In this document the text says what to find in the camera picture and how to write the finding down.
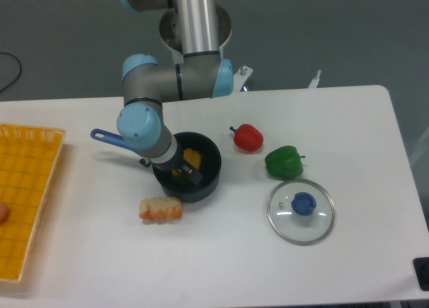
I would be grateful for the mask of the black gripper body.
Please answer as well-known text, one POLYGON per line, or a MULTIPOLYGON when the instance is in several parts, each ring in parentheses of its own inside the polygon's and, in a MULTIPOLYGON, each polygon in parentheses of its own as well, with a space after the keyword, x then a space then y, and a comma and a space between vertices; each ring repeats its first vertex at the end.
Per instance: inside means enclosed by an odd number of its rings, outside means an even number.
POLYGON ((163 154, 161 157, 157 157, 151 160, 151 166, 157 167, 162 171, 176 170, 179 171, 181 165, 185 163, 183 149, 176 149, 172 156, 163 154))

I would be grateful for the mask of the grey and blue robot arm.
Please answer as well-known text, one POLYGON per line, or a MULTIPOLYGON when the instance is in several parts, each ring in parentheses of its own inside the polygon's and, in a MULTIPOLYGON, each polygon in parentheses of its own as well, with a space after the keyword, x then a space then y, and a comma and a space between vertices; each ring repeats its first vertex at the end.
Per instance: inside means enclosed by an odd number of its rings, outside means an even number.
POLYGON ((215 0, 121 0, 132 11, 165 9, 179 41, 179 57, 161 66, 151 55, 134 54, 122 67, 124 107, 117 118, 123 139, 152 165, 174 170, 197 185, 202 174, 185 160, 164 123, 165 102, 227 96, 232 63, 223 58, 215 0))

